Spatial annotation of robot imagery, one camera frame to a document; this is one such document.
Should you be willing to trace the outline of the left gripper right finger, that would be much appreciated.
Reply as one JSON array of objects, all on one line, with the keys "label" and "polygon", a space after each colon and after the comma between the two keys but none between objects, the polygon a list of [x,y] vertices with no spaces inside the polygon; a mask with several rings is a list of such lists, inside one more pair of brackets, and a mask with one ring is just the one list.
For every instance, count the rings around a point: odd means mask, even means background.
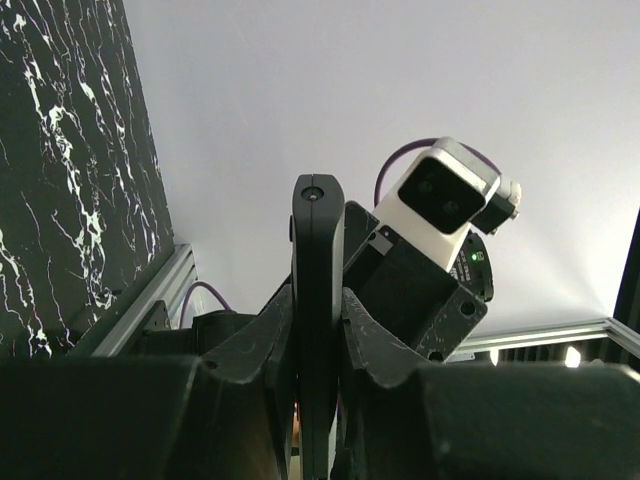
[{"label": "left gripper right finger", "polygon": [[343,294],[342,479],[635,479],[639,377],[619,365],[431,363]]}]

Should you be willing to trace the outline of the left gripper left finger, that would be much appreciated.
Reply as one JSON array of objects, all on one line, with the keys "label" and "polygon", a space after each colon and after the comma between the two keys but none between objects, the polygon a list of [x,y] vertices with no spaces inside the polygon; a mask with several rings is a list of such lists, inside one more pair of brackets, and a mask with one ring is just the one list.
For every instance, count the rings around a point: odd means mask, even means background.
[{"label": "left gripper left finger", "polygon": [[284,479],[292,292],[202,356],[7,360],[5,479]]}]

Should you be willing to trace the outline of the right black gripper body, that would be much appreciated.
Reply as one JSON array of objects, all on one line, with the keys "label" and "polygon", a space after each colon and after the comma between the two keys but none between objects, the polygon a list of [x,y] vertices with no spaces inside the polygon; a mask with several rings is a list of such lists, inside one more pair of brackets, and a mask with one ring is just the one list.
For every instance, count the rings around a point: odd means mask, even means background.
[{"label": "right black gripper body", "polygon": [[445,271],[355,201],[345,205],[344,285],[369,315],[422,357],[448,359],[487,314],[493,272],[470,232]]}]

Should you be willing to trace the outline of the black remote control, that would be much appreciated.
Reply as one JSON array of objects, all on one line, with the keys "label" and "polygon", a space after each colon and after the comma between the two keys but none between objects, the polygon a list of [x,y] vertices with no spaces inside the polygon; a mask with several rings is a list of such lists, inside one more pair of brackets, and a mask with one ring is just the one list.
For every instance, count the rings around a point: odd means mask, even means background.
[{"label": "black remote control", "polygon": [[306,174],[297,179],[292,197],[291,281],[298,342],[300,466],[304,479],[327,479],[331,470],[344,213],[344,193],[334,176]]}]

